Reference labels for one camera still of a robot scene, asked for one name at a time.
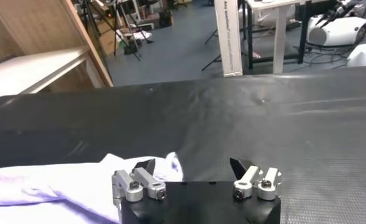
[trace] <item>metal clamp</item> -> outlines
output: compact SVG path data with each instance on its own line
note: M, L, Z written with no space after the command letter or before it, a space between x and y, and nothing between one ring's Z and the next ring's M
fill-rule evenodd
M133 169L132 177L140 182L146 189L149 198L164 200L166 197L166 185L162 181L157 181L142 167Z
M262 171L257 166L250 166L244 176L234 182L233 197L243 200L252 196L252 189L262 179Z
M113 198L125 197L130 202L140 201L143 198L143 187L138 181L134 181L126 171L115 171L111 179Z
M281 173L276 168L269 168L266 177L258 184L257 196L266 201L276 198L277 187L281 184Z

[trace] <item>lavender fabric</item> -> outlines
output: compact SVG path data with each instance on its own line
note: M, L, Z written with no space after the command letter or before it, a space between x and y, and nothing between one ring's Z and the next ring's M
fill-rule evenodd
M99 163L0 168L0 224L119 223L112 201L112 173L129 172L137 162L152 158L156 179L182 181L175 153L132 159L108 154Z

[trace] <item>blue floor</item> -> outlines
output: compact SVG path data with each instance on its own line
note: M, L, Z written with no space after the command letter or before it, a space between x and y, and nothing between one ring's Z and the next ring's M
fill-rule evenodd
M193 2L187 8L180 7L173 11L174 24L171 27L153 30L153 43L140 49L141 61L133 55L113 55L107 57L107 66L116 86L138 85L145 83L172 82L182 80L209 79L222 76L222 64L214 63L205 71L202 68L219 55L219 43L213 37L208 44L205 40L216 29L214 7L204 7L203 2ZM298 46L300 29L287 33L286 51L295 51ZM254 45L254 51L262 56L271 56L273 36L260 38ZM315 54L306 55L310 62ZM324 63L330 60L335 63ZM345 59L324 56L314 59L316 65L303 63L298 65L294 60L286 61L284 72L303 72L330 69L345 64ZM247 74L270 74L272 63L255 64Z

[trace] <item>white banner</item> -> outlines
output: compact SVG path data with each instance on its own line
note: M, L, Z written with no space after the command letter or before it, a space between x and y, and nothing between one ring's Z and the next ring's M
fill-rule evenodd
M242 75L238 0L215 0L223 75Z

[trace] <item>white machine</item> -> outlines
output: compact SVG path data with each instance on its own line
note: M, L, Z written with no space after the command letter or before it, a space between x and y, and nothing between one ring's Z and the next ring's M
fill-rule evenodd
M348 57L347 67L366 66L366 44L358 45Z
M320 27L326 20L315 25L322 15L309 21L307 42L311 45L335 47L354 45L363 40L366 34L366 19L360 17L339 18Z
M356 17L352 0L339 1L334 10L309 21L307 42L321 47L358 44L366 34L366 19Z

